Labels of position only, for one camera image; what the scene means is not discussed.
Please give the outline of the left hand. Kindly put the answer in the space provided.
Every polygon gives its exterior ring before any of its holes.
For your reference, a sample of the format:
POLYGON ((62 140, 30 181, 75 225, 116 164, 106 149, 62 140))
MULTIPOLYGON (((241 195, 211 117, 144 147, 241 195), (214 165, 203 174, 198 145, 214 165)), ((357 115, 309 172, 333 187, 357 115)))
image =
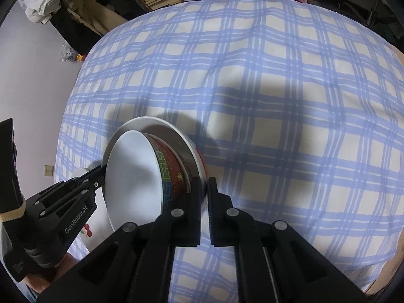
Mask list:
POLYGON ((77 263, 77 259, 75 259, 70 253, 66 253, 63 259, 55 267, 44 269, 33 274, 27 274, 22 281, 32 291, 41 294, 44 290, 48 289, 52 283, 72 269, 77 263))

